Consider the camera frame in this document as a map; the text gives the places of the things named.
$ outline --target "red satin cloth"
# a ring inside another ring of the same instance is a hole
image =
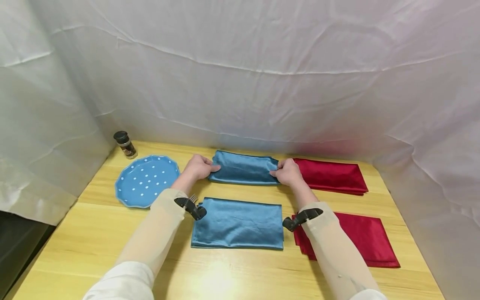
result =
[[[359,165],[304,158],[293,160],[299,165],[303,179],[312,189],[353,195],[368,192]]]
[[[353,244],[357,247],[369,267],[399,268],[400,263],[393,252],[385,228],[379,218],[335,213]],[[312,244],[303,228],[298,226],[293,231],[295,244],[300,247],[302,254],[310,260],[316,261]]]

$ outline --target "folded napkin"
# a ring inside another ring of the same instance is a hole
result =
[[[283,249],[282,205],[204,198],[192,248]]]
[[[293,160],[299,165],[303,179],[312,189],[353,195],[363,195],[368,192],[360,168],[356,164],[304,158]]]
[[[335,213],[353,244],[369,267],[399,268],[400,263],[393,252],[381,219]],[[317,260],[312,244],[301,226],[293,232],[295,244],[310,260]]]
[[[270,175],[271,170],[277,169],[278,160],[269,156],[250,156],[217,150],[213,163],[222,166],[220,171],[211,173],[208,177],[213,182],[245,185],[280,184]]]

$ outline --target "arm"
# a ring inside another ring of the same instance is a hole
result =
[[[278,181],[292,188],[300,211],[318,207],[323,214],[302,225],[312,243],[318,264],[337,300],[385,299],[355,245],[340,227],[327,203],[319,202],[303,180],[298,165],[289,158],[271,172]]]
[[[197,180],[219,169],[220,166],[213,166],[207,158],[194,155],[171,188],[161,192],[152,203],[150,212],[123,248],[115,266],[87,292],[84,300],[153,299],[153,282],[184,219],[185,209],[173,200],[188,197]]]

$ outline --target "polka dot plate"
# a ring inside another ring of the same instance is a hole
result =
[[[177,163],[167,156],[140,158],[120,173],[115,195],[126,207],[148,208],[179,175]]]

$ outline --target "blue satin cloth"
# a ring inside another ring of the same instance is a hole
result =
[[[204,198],[192,248],[283,249],[282,205]]]
[[[213,157],[215,165],[221,165],[218,172],[208,179],[213,182],[245,185],[277,185],[278,180],[270,175],[276,170],[278,160],[269,156],[250,156],[217,150]]]

